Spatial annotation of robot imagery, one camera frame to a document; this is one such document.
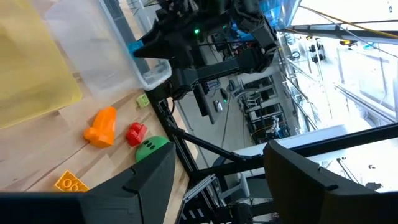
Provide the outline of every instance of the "blue tape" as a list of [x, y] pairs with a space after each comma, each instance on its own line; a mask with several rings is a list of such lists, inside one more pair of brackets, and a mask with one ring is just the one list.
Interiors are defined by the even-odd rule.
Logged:
[[142, 46], [144, 46], [144, 43], [142, 43], [141, 40], [135, 41], [133, 43], [130, 43], [127, 48], [129, 49], [129, 52], [131, 56], [134, 58], [134, 52], [138, 49], [140, 49]]

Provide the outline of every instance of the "yellow plastic sheet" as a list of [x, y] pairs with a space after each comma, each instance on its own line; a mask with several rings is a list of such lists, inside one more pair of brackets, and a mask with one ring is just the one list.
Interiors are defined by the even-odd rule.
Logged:
[[80, 98], [74, 77], [31, 3], [0, 0], [0, 128]]

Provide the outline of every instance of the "orange toy bottle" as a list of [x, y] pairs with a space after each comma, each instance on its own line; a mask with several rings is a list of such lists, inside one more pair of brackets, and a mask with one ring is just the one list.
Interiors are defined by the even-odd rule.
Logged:
[[113, 145], [116, 109], [112, 106], [100, 110], [93, 126], [86, 129], [84, 138], [93, 146], [104, 148]]

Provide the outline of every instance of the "green toy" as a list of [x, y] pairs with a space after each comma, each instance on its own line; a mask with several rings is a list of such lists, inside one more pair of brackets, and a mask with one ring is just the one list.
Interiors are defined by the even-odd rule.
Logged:
[[145, 157], [160, 149], [168, 142], [169, 140], [163, 136], [153, 136], [146, 139], [141, 145], [138, 146], [136, 152], [136, 161], [139, 162], [143, 160]]
[[141, 108], [143, 108], [143, 107], [145, 107], [145, 106], [147, 106], [149, 104], [148, 97], [145, 94], [142, 94], [141, 96], [138, 96], [136, 101], [137, 101], [139, 107], [141, 107]]

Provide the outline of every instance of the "desk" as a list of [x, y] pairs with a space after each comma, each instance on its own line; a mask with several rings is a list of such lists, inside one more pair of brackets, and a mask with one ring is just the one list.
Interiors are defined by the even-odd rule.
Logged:
[[[45, 12], [54, 0], [37, 7]], [[132, 29], [136, 29], [126, 2], [121, 1], [123, 11], [129, 15]], [[166, 136], [152, 107], [140, 108], [136, 98], [142, 90], [126, 90], [118, 96], [95, 98], [87, 89], [68, 58], [83, 98], [70, 106], [53, 111], [10, 128], [0, 130], [0, 189], [2, 191], [53, 191], [57, 179], [70, 170], [88, 187], [112, 178], [135, 163], [135, 147], [129, 147], [124, 135], [133, 122], [148, 127], [146, 138]], [[83, 139], [83, 131], [92, 124], [97, 112], [105, 106], [117, 109], [115, 142], [113, 147], [98, 149]], [[174, 119], [184, 128], [177, 110]], [[187, 143], [194, 158], [197, 151]], [[174, 184], [169, 199], [165, 223], [174, 223], [188, 185], [188, 175], [177, 158]]]

